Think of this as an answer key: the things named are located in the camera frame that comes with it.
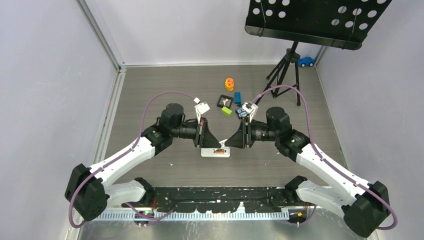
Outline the white remote control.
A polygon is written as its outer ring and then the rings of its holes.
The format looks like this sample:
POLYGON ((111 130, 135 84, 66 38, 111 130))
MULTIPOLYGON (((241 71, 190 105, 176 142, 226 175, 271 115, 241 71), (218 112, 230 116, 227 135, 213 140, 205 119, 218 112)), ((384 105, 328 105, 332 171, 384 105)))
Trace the white remote control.
POLYGON ((202 148, 200 155, 203 158, 229 158, 231 156, 231 150, 229 147, 202 148))

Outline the white battery cover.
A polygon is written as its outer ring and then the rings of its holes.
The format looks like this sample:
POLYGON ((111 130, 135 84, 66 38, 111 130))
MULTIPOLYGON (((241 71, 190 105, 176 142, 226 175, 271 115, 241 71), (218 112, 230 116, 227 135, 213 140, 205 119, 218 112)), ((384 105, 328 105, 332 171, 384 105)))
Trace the white battery cover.
POLYGON ((223 139, 219 142, 222 148, 226 147, 226 141, 227 139, 223 139))

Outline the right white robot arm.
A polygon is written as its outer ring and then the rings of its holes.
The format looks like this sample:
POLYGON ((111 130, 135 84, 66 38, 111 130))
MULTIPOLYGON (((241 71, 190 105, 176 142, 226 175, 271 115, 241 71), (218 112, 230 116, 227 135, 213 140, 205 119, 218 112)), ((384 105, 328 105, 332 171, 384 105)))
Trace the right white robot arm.
POLYGON ((358 236, 368 238, 391 214, 389 191, 380 181, 353 174, 326 155, 310 138, 293 129, 290 117, 281 107, 266 111, 266 122, 250 117, 240 121, 238 130, 225 141, 233 148, 251 148, 256 141, 273 142, 278 152, 309 169, 330 187, 322 187, 302 176, 285 185, 285 198, 291 205, 307 202, 342 218, 358 236))

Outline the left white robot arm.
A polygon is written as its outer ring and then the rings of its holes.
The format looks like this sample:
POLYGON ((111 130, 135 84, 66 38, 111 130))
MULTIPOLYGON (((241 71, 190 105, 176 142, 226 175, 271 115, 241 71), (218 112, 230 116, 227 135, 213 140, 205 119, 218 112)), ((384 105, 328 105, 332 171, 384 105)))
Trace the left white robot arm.
POLYGON ((202 115, 210 110, 205 102, 194 107, 196 118, 185 119, 184 108, 170 103, 155 124, 140 133, 134 142, 111 157, 85 166, 75 166, 65 190, 69 212, 77 211, 86 222, 96 219, 110 207, 139 204, 148 207, 155 197, 154 188, 142 177, 126 183, 116 181, 142 162, 152 159, 168 148, 175 138, 192 140, 196 148, 220 148, 210 132, 208 120, 202 115))

